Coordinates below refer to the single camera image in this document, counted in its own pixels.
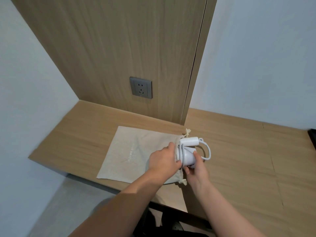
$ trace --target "white hair dryer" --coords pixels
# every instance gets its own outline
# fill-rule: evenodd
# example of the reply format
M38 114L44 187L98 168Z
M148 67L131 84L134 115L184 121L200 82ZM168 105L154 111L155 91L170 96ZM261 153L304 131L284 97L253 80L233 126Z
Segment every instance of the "white hair dryer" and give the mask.
M190 166L191 168L195 167L195 157L193 155L193 152L196 149L188 147L188 146L197 146L199 145L199 143L206 145L209 151L209 157L208 158L202 157L202 159L205 159L205 160L211 159L211 150L209 146L207 145L207 143L205 143L202 138L198 138L198 137L181 138L179 141L178 148L176 149L176 157L177 157L177 160L181 161L182 167L184 166Z

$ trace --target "beige cloth bag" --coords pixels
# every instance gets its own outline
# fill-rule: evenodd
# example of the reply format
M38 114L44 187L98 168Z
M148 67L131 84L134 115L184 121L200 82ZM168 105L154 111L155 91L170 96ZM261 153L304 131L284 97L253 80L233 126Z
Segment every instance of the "beige cloth bag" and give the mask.
M151 153L168 146L169 142L177 146L180 138L183 138L183 135L119 126L97 178L132 183L148 169ZM174 182L186 184L182 169L165 184Z

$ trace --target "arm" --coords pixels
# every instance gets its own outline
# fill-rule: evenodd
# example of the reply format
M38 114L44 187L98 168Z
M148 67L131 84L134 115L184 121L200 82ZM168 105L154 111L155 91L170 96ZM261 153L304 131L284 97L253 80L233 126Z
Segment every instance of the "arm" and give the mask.
M195 169L184 167L189 184L219 237L264 236L220 194L209 181L203 159L195 151Z
M174 160L172 142L168 147L153 152L149 157L148 171L86 219L69 236L131 236L149 201L181 165L180 161Z

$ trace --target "person's left hand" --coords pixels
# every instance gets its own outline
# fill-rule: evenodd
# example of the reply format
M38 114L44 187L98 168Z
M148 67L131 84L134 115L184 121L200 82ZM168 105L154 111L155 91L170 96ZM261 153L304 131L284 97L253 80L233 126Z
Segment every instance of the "person's left hand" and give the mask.
M174 158L174 143L170 142L168 147L153 152L149 157L148 171L160 178L163 183L166 182L182 166L180 160L177 162Z

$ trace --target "wall outlet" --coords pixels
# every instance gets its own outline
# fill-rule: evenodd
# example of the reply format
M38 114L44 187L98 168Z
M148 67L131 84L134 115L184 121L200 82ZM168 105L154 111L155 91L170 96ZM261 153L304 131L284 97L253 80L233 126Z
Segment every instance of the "wall outlet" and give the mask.
M133 95L152 99L151 80L130 77L130 84Z

